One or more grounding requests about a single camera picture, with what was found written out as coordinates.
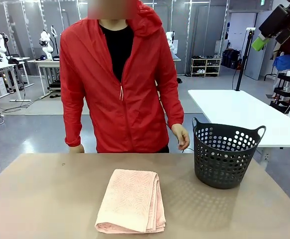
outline pink towel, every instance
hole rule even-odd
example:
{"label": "pink towel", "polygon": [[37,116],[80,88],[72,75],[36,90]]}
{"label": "pink towel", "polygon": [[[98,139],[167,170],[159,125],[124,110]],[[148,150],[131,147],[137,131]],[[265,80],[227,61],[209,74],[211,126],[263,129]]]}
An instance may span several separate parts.
{"label": "pink towel", "polygon": [[95,227],[108,234],[158,233],[165,212],[157,173],[116,169],[107,186]]}

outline person's right hand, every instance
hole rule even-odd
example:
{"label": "person's right hand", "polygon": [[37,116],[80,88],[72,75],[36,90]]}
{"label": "person's right hand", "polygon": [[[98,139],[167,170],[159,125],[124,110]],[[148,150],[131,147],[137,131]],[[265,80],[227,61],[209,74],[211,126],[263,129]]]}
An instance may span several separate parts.
{"label": "person's right hand", "polygon": [[85,153],[83,145],[70,147],[70,153]]}

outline neck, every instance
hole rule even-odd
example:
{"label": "neck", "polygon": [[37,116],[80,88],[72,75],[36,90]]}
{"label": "neck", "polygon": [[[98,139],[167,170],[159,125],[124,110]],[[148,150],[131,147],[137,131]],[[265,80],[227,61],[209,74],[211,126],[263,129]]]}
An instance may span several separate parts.
{"label": "neck", "polygon": [[111,20],[111,19],[101,19],[99,20],[101,26],[108,30],[119,31],[127,27],[125,19]]}

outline shoe rack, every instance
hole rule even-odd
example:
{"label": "shoe rack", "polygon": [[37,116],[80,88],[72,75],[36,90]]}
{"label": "shoe rack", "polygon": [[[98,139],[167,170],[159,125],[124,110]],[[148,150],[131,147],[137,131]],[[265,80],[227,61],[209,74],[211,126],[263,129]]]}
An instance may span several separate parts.
{"label": "shoe rack", "polygon": [[191,77],[192,76],[219,76],[221,58],[192,58],[191,59]]}

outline black pants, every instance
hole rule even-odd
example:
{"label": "black pants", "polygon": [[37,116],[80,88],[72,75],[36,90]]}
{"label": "black pants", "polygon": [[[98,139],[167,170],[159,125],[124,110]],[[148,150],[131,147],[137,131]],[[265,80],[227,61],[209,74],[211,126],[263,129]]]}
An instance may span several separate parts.
{"label": "black pants", "polygon": [[160,149],[156,153],[169,153],[169,147],[168,147],[168,145],[166,145],[165,147],[163,147],[162,149]]}

